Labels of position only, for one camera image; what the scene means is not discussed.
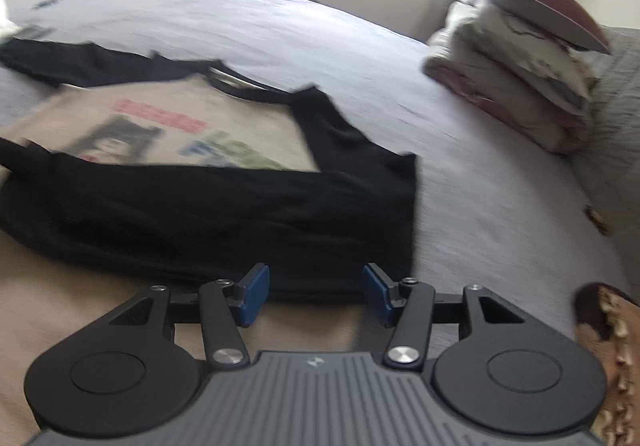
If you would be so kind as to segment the brown ruffled blanket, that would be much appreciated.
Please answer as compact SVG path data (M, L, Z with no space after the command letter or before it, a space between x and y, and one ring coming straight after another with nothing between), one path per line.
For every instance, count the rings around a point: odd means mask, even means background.
M593 434L605 445L639 446L639 305L612 285L590 283L574 297L576 338L605 372L606 395Z

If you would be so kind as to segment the white cloth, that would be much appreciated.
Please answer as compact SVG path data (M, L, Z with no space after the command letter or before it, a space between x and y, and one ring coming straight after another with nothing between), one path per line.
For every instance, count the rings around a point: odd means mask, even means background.
M9 9L6 0L0 0L0 42L17 35L22 28L9 18Z

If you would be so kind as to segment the grey quilted headboard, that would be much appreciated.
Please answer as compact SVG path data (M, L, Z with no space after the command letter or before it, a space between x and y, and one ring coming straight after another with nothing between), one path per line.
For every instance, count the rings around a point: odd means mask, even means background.
M639 31L606 28L610 52L578 52L590 78L591 137L573 158L590 205L611 228L639 296Z

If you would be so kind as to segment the maroon grey pillow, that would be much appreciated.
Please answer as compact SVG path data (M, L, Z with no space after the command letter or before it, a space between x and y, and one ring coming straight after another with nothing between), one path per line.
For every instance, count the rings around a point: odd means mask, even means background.
M576 0L492 0L577 50L610 52L602 28Z

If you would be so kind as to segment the folded grey pink quilt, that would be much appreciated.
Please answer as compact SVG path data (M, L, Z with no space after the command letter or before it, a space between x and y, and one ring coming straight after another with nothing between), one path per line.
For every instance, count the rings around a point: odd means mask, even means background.
M422 71L551 153L575 152L590 137L590 72L562 42L491 0L449 7Z

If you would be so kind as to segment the grey folded garment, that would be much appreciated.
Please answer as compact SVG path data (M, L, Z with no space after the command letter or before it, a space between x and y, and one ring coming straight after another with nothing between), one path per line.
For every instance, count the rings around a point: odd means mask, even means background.
M26 40L46 39L54 32L55 28L49 28L48 26L29 25L21 28L12 38Z

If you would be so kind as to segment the cream and black sweatshirt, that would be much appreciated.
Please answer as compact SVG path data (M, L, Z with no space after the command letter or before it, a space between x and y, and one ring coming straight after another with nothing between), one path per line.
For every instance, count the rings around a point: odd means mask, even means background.
M363 268L410 273L416 157L320 89L218 61L12 39L2 63L58 90L1 139L1 440L41 422L134 438L216 374L174 341L169 287L270 269L268 299L355 302Z

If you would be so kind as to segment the black label on sheet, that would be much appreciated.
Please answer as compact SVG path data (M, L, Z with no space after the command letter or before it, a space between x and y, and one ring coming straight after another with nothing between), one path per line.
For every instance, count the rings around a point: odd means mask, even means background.
M60 0L42 0L32 6L32 10L40 10L57 4Z

